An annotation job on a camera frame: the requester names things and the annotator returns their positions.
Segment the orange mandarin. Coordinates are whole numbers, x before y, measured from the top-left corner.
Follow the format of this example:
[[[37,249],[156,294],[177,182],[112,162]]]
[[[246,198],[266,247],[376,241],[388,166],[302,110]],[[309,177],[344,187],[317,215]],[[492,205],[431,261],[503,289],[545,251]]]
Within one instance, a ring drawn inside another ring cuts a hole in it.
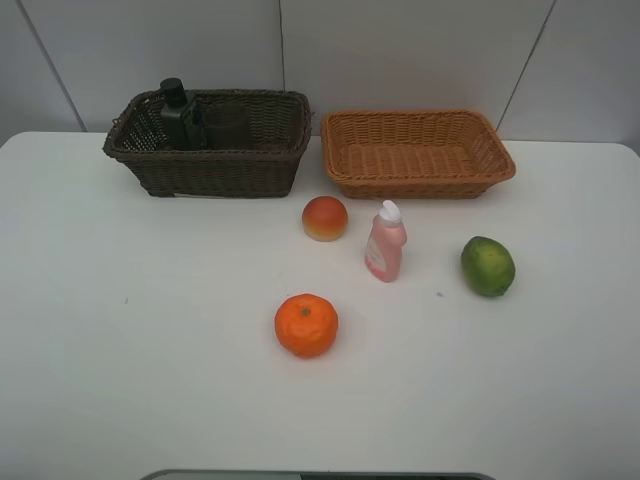
[[[325,354],[333,346],[339,328],[338,313],[326,299],[305,293],[285,300],[274,316],[280,345],[300,358]]]

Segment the green lime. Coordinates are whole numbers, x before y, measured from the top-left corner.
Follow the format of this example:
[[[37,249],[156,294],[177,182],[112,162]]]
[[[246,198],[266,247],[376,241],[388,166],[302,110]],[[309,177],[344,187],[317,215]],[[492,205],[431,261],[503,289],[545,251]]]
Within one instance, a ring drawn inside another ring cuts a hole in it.
[[[466,243],[461,253],[461,267],[467,286],[485,297],[504,295],[516,274],[509,250],[498,241],[482,236]]]

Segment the black rectangular bottle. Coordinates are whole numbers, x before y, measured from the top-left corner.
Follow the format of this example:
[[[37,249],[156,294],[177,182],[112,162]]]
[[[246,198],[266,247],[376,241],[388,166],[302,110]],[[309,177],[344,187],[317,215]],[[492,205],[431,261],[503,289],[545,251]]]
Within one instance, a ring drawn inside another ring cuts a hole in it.
[[[204,149],[206,135],[195,93],[185,90],[178,78],[162,80],[160,93],[164,99],[160,118],[170,147],[182,151]]]

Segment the pink lotion bottle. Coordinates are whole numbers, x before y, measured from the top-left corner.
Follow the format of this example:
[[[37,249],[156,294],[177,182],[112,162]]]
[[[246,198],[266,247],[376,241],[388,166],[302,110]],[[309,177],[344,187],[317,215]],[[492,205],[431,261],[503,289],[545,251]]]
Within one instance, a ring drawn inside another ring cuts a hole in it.
[[[365,251],[365,265],[377,279],[390,283],[397,279],[407,233],[397,204],[384,200],[372,222]]]

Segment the red yellow peach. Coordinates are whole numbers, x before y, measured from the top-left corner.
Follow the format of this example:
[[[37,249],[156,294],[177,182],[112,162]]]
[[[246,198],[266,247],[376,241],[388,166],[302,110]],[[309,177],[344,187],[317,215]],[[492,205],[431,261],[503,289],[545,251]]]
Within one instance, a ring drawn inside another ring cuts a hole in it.
[[[335,241],[346,231],[348,212],[335,197],[319,196],[310,200],[302,212],[305,233],[321,242]]]

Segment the dark brown wicker basket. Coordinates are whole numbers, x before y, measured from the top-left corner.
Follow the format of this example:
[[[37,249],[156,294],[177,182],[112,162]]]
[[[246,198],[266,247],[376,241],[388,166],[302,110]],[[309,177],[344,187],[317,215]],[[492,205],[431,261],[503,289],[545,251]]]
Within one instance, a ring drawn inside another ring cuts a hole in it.
[[[285,197],[311,136],[311,108],[296,91],[206,89],[195,93],[202,114],[223,103],[242,105],[251,144],[245,150],[170,147],[161,122],[159,91],[137,95],[114,121],[104,153],[126,166],[154,197]]]

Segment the translucent purple cup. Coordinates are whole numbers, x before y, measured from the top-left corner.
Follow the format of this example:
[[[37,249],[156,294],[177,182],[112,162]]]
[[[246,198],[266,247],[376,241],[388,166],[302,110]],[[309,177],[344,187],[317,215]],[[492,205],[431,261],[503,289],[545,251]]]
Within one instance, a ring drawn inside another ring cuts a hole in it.
[[[245,150],[251,144],[249,116],[238,103],[223,103],[204,112],[207,142],[214,150]]]

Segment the orange wicker basket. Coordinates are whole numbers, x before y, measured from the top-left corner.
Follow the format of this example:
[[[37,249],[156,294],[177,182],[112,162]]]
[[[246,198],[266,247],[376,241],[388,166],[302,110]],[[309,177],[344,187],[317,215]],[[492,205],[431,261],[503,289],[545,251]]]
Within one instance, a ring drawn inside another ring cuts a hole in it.
[[[352,199],[471,199],[514,177],[487,118],[470,110],[348,110],[321,124],[328,177]]]

